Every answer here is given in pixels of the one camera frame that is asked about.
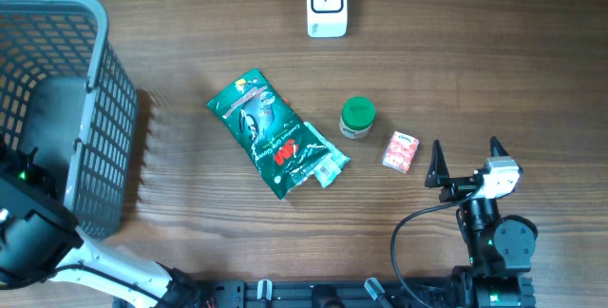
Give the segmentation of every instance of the green lid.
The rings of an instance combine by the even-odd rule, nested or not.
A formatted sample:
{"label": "green lid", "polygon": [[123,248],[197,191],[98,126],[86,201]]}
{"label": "green lid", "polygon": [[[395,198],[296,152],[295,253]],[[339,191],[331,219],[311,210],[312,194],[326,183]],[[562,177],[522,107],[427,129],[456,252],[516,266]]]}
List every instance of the green lid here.
{"label": "green lid", "polygon": [[355,131],[370,127],[375,117],[376,108],[370,99],[365,97],[352,97],[342,108],[342,121],[344,125]]}

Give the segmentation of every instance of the gray basket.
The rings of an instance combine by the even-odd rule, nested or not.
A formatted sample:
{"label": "gray basket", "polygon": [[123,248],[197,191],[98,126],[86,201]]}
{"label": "gray basket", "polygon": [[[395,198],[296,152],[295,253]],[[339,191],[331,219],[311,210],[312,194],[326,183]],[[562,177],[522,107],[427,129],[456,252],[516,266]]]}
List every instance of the gray basket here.
{"label": "gray basket", "polygon": [[93,238],[120,224],[137,93],[97,0],[0,0],[0,137],[65,185]]}

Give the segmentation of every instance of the cable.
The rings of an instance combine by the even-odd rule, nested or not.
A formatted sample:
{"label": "cable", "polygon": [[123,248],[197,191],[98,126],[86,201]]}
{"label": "cable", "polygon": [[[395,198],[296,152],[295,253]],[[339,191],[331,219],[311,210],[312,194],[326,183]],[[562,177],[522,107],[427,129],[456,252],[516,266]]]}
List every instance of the cable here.
{"label": "cable", "polygon": [[60,273],[62,271],[65,271],[65,270],[82,270],[82,271],[86,271],[86,272],[91,273],[93,275],[97,275],[97,276],[99,276],[99,277],[101,277],[103,279],[107,279],[107,280],[113,281],[113,282],[115,282],[115,283],[117,283],[117,284],[119,284],[119,285],[121,285],[121,286],[123,286],[123,287],[125,287],[127,289],[130,289],[132,291],[135,291],[135,292],[138,292],[138,293],[140,293],[142,295],[145,295],[145,296],[147,296],[149,298],[152,298],[153,300],[155,300],[158,304],[161,304],[162,306],[171,307],[171,304],[169,304],[168,302],[166,302],[164,299],[159,298],[156,295],[154,295],[154,294],[152,294],[152,293],[150,293],[150,292],[148,292],[146,290],[143,290],[142,288],[140,288],[137,285],[125,282],[122,279],[117,279],[117,278],[112,277],[112,276],[110,276],[110,275],[108,275],[106,273],[103,273],[103,272],[99,271],[99,270],[90,268],[88,266],[84,266],[83,264],[71,264],[71,265],[60,266],[58,268],[55,268],[49,274],[44,275],[44,276],[42,276],[42,277],[40,277],[38,279],[27,279],[27,280],[22,281],[22,282],[17,283],[17,284],[2,285],[2,286],[0,286],[0,290],[14,290],[14,289],[25,288],[27,286],[30,286],[30,285],[36,283],[36,282],[43,281],[43,280],[46,280],[46,279],[50,279],[51,277],[57,275],[58,273]]}
{"label": "cable", "polygon": [[401,229],[401,227],[403,227],[406,223],[408,223],[408,221],[410,221],[416,217],[419,217],[423,214],[426,214],[426,213],[432,213],[432,212],[436,212],[436,211],[439,211],[442,209],[451,208],[451,207],[463,204],[463,203],[471,200],[477,194],[477,192],[479,192],[479,189],[456,202],[440,204],[440,205],[437,205],[437,206],[434,206],[431,208],[426,208],[423,210],[419,210],[418,212],[412,213],[412,214],[408,215],[405,219],[401,220],[395,227],[395,230],[392,232],[392,238],[390,239],[390,260],[392,261],[392,268],[395,270],[395,274],[397,275],[397,278],[401,282],[401,285],[403,285],[403,287],[406,289],[408,294],[412,298],[414,298],[415,300],[420,302],[420,304],[422,304],[423,306],[425,306],[427,308],[433,308],[433,307],[428,305],[427,303],[424,303],[420,298],[418,298],[416,296],[416,294],[414,294],[414,292],[409,288],[408,284],[406,283],[406,279],[404,279],[403,276],[401,275],[401,271],[399,271],[399,266],[397,266],[397,257],[395,255],[395,242],[397,241],[397,234],[399,233],[399,230]]}

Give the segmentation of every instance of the red logo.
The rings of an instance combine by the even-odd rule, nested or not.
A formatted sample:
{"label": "red logo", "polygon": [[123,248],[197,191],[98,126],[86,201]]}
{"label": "red logo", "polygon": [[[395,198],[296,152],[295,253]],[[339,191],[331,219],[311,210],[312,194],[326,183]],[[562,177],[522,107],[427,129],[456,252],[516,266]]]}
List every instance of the red logo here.
{"label": "red logo", "polygon": [[291,140],[288,140],[287,142],[285,142],[285,145],[283,145],[276,152],[276,154],[273,156],[273,158],[275,159],[275,162],[278,165],[283,165],[285,163],[285,160],[292,158],[292,156],[295,154],[296,151],[297,151],[297,144],[295,143],[295,140],[291,139]]}

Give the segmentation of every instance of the bottle with green cap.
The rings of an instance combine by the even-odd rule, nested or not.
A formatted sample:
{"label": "bottle with green cap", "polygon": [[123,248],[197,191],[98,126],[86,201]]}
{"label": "bottle with green cap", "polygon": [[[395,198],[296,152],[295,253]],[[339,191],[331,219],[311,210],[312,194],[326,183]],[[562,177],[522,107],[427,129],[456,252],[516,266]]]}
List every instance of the bottle with green cap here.
{"label": "bottle with green cap", "polygon": [[371,124],[375,117],[376,108],[373,106],[370,99],[365,97],[352,97],[342,108],[340,131],[350,139],[363,138],[370,131]]}

